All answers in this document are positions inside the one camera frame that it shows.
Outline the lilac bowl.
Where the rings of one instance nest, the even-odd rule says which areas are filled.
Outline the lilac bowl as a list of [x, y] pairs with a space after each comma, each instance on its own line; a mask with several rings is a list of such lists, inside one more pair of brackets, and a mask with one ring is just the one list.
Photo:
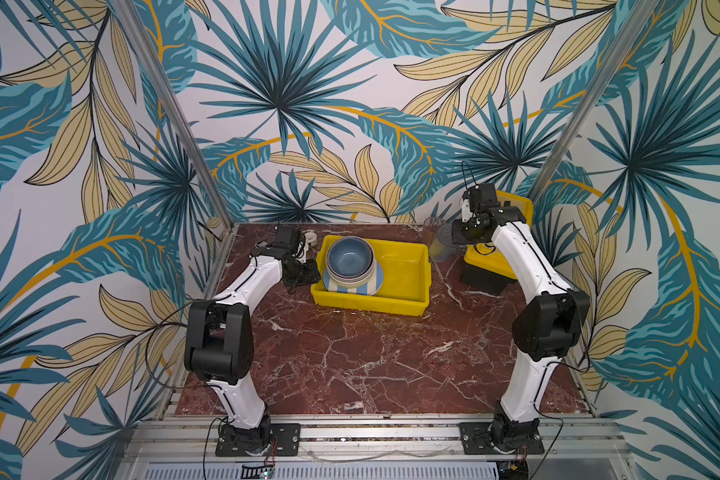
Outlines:
[[329, 258], [326, 268], [339, 282], [354, 283], [365, 278], [369, 272], [373, 272], [375, 264], [374, 260], [341, 257], [339, 259]]

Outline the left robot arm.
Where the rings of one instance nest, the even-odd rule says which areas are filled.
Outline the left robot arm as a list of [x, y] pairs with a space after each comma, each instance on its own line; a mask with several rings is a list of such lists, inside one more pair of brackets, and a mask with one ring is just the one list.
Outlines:
[[271, 420], [250, 370], [254, 360], [252, 314], [276, 285], [293, 290], [321, 280], [308, 257], [312, 231], [278, 226], [274, 239], [257, 244], [245, 270], [210, 300], [191, 303], [184, 366], [216, 393], [226, 413], [220, 439], [248, 455], [273, 445]]

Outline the yellow plastic bin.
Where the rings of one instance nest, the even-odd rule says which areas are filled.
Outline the yellow plastic bin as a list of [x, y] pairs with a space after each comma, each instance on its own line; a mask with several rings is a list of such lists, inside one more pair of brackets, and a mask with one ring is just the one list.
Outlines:
[[430, 304], [432, 268], [428, 247], [408, 243], [370, 239], [375, 262], [384, 273], [381, 290], [374, 296], [333, 293], [325, 289], [323, 275], [330, 246], [337, 235], [327, 235], [317, 256], [322, 280], [310, 287], [314, 302], [319, 306], [348, 310], [363, 310], [385, 314], [421, 316]]

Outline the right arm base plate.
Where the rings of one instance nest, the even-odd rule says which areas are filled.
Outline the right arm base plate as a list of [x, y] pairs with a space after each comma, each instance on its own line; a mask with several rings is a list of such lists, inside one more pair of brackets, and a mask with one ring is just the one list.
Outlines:
[[464, 422], [458, 425], [459, 438], [466, 455], [527, 454], [545, 452], [538, 423], [526, 428], [504, 425], [501, 422]]

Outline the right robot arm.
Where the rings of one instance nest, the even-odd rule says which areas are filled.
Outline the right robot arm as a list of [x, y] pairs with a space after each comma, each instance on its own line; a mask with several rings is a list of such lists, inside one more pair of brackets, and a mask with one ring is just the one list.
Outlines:
[[458, 245], [492, 244], [508, 261], [526, 300], [512, 324], [517, 355], [510, 383], [491, 422], [459, 425], [464, 453], [541, 454], [542, 399], [555, 368], [580, 340], [590, 297], [554, 270], [521, 210], [500, 203], [491, 183], [466, 189], [451, 234]]

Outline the clear pink cup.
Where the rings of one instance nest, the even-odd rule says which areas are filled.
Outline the clear pink cup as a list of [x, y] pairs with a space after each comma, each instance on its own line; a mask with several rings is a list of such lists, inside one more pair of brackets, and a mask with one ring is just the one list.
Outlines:
[[423, 223], [423, 236], [427, 242], [437, 236], [441, 226], [446, 225], [447, 221], [440, 217], [428, 217]]

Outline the dark blue bowl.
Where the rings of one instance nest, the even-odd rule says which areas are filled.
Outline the dark blue bowl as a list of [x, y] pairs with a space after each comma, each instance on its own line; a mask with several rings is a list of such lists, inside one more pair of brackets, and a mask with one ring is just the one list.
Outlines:
[[344, 281], [359, 281], [374, 264], [371, 245], [360, 237], [349, 236], [336, 240], [329, 248], [326, 266], [330, 275]]

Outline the grey translucent cup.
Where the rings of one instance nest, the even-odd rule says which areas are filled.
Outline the grey translucent cup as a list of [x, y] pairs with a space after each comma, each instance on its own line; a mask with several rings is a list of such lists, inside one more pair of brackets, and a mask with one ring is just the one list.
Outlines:
[[435, 263], [442, 263], [457, 253], [450, 233], [436, 233], [429, 244], [429, 257]]

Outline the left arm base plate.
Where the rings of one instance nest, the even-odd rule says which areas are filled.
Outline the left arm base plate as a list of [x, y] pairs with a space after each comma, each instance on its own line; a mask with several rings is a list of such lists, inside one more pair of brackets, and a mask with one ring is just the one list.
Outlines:
[[300, 440], [301, 425], [298, 423], [263, 423], [254, 429], [224, 424], [220, 427], [215, 455], [242, 458], [274, 454], [275, 458], [295, 457]]

